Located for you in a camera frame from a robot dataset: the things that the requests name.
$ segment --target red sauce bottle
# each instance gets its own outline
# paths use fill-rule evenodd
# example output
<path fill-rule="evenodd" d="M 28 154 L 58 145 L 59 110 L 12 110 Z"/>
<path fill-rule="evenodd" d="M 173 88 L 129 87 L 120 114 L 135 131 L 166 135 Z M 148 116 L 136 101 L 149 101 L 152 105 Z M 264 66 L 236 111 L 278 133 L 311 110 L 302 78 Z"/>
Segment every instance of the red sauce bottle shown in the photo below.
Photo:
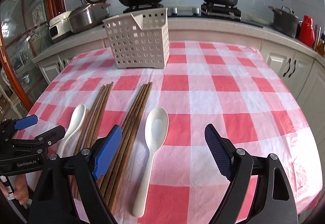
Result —
<path fill-rule="evenodd" d="M 301 30 L 299 34 L 299 40 L 305 45 L 311 47 L 315 42 L 315 33 L 313 30 L 313 19 L 309 16 L 303 17 L 303 22 L 301 24 Z"/>

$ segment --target finger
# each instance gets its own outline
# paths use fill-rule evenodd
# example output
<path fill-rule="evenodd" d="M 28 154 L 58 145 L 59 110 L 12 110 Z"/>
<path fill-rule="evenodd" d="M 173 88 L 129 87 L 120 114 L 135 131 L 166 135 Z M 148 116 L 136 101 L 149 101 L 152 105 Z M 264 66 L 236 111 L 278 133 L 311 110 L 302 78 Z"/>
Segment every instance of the finger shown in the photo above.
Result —
<path fill-rule="evenodd" d="M 18 175 L 16 178 L 16 190 L 14 191 L 15 199 L 28 201 L 28 188 L 25 175 Z"/>
<path fill-rule="evenodd" d="M 25 188 L 27 188 L 27 180 L 26 180 L 26 175 L 18 175 L 15 181 L 16 184 L 16 190 L 20 191 Z"/>
<path fill-rule="evenodd" d="M 28 202 L 28 200 L 29 200 L 29 197 L 26 196 L 26 197 L 24 197 L 24 198 L 22 198 L 22 199 L 19 199 L 18 202 L 19 202 L 19 204 L 21 204 L 21 205 L 25 205 L 25 204 Z"/>
<path fill-rule="evenodd" d="M 2 194 L 4 194 L 5 197 L 9 197 L 9 192 L 7 188 L 3 185 L 3 183 L 0 181 L 0 189 L 2 191 Z"/>

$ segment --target utensil holder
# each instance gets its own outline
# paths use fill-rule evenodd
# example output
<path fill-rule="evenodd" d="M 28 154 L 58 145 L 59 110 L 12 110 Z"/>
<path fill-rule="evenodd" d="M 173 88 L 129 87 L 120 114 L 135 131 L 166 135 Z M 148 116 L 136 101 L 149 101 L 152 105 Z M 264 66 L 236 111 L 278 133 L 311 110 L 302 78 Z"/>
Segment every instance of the utensil holder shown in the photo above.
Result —
<path fill-rule="evenodd" d="M 167 8 L 103 20 L 117 68 L 164 68 L 169 58 Z"/>

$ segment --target tablecloth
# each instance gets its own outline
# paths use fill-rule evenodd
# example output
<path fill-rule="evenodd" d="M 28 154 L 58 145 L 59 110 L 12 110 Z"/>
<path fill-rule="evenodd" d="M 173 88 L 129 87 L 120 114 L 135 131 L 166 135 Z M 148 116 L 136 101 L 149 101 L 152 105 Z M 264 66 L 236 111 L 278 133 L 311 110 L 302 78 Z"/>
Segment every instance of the tablecloth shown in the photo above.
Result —
<path fill-rule="evenodd" d="M 165 69 L 119 70 L 110 48 L 76 57 L 47 87 L 29 114 L 38 124 L 20 132 L 31 139 L 57 125 L 68 127 L 74 108 L 89 110 L 100 87 L 114 82 L 99 137 L 121 124 L 140 86 L 152 81 L 115 214 L 118 223 L 208 223 L 229 182 L 204 139 L 212 123 L 222 137 L 251 155 L 278 155 L 293 190 L 298 212 L 313 206 L 322 189 L 321 164 L 309 125 L 288 89 L 259 51 L 215 42 L 171 42 Z M 131 209 L 148 158 L 146 116 L 166 109 L 169 130 L 155 156 L 145 214 Z M 238 220 L 246 218 L 255 191 L 252 177 Z"/>

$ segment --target white ceramic spoon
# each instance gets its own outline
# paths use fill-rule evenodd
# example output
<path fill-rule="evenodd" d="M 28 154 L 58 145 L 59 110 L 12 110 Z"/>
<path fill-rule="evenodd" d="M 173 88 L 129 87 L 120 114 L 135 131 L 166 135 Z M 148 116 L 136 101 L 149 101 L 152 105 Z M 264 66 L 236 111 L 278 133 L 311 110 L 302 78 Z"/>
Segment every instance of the white ceramic spoon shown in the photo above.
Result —
<path fill-rule="evenodd" d="M 145 139 L 149 148 L 149 159 L 132 210 L 133 215 L 138 218 L 144 214 L 153 159 L 166 140 L 168 124 L 169 119 L 165 109 L 157 107 L 150 111 L 145 127 Z"/>
<path fill-rule="evenodd" d="M 56 151 L 56 153 L 63 157 L 63 151 L 66 147 L 66 144 L 69 139 L 80 129 L 83 120 L 85 119 L 86 115 L 86 106 L 84 104 L 78 105 L 74 112 L 72 113 L 71 120 L 67 131 L 65 132 L 64 138 L 61 140 L 60 145 Z"/>

